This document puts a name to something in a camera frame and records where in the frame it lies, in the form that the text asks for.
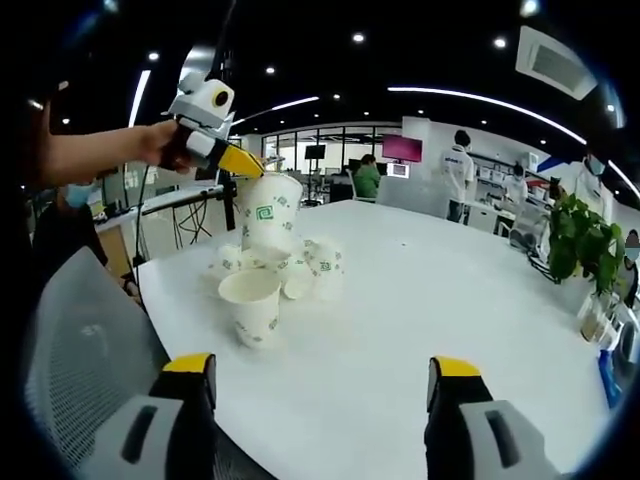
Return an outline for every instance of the person in white shirt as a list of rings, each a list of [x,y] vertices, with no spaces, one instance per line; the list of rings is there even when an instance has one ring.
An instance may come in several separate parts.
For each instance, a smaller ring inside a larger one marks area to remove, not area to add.
[[[440,173],[446,194],[449,197],[447,220],[460,222],[465,194],[475,178],[475,165],[467,152],[471,151],[471,138],[464,130],[458,130],[455,145],[442,152]]]
[[[589,152],[583,159],[578,175],[562,177],[560,185],[568,195],[575,193],[589,206],[589,210],[610,224],[613,219],[613,194],[602,184],[604,169],[605,165]]]
[[[513,167],[513,175],[509,175],[504,181],[505,199],[515,206],[524,205],[529,195],[527,182],[524,180],[524,168],[519,163]]]

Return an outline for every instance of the person in green shirt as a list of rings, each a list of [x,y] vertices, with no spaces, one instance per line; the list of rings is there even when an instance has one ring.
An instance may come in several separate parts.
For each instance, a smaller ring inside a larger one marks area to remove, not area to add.
[[[380,172],[376,167],[376,157],[367,153],[360,160],[360,168],[353,177],[356,194],[363,198],[376,198],[380,185]]]

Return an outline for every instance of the green leaves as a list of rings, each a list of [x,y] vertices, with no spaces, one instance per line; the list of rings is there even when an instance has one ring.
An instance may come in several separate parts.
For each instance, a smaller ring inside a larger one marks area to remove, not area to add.
[[[556,203],[549,225],[551,274],[565,280],[581,265],[584,278],[594,278],[598,294],[610,292],[624,258],[622,229],[607,225],[575,194]]]

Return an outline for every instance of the window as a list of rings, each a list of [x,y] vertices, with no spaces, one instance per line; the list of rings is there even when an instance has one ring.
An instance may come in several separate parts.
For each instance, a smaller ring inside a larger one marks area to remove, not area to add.
[[[322,173],[329,168],[330,173],[338,173],[342,168],[342,127],[320,130],[320,145],[325,145],[324,160],[320,160]]]
[[[262,152],[262,158],[265,160],[269,157],[275,157],[278,154],[278,136],[272,135],[264,139],[264,149]],[[276,170],[276,163],[267,165],[266,170],[274,172]]]
[[[318,130],[305,130],[298,132],[298,142],[296,143],[296,150],[298,152],[298,167],[302,173],[309,173],[309,168],[315,169],[316,162],[311,160],[305,160],[304,153],[309,145],[316,145],[318,141]]]
[[[360,160],[367,153],[373,153],[373,127],[347,127],[345,165],[348,165],[349,160]]]
[[[278,137],[278,152],[284,158],[280,171],[295,170],[296,138],[294,133],[283,133]]]

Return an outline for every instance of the air conditioner vent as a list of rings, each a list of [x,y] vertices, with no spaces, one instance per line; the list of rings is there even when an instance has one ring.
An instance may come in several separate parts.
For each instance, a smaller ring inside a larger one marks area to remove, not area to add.
[[[566,45],[529,27],[520,30],[516,70],[582,100],[596,80]]]

